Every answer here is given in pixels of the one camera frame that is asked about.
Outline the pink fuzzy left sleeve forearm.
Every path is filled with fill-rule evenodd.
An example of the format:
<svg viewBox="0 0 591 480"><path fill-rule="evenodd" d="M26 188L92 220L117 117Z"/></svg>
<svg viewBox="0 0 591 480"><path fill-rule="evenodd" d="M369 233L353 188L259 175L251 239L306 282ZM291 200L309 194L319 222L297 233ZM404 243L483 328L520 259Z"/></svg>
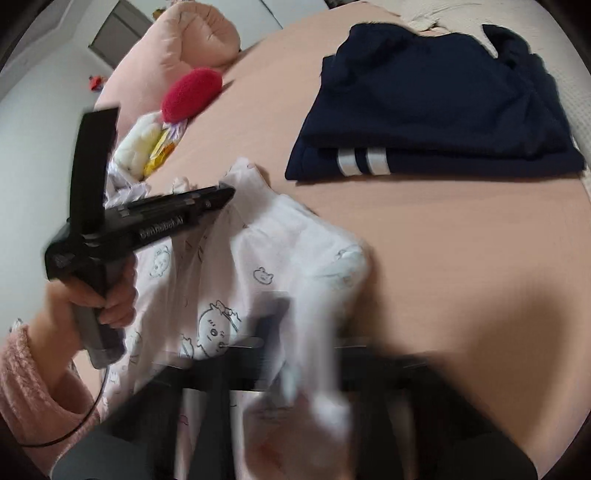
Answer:
<svg viewBox="0 0 591 480"><path fill-rule="evenodd" d="M60 457L99 424L93 402L86 385L70 370L49 390L31 354L28 327L9 333L1 349L1 415L16 441L40 445L76 431L56 445L25 450L41 473L51 473Z"/></svg>

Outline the person's left hand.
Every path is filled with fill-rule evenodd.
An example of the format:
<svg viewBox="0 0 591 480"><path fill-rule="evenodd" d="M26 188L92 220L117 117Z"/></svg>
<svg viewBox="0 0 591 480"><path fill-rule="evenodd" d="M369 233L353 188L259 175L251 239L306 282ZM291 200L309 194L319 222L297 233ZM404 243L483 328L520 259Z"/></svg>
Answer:
<svg viewBox="0 0 591 480"><path fill-rule="evenodd" d="M83 281L70 278L55 280L47 284L47 314L51 329L58 338L81 349L78 327L74 319L75 307L87 307L99 311L99 323L113 328L124 328L133 322L135 316L136 257L129 256L116 283L109 291L100 295Z"/></svg>

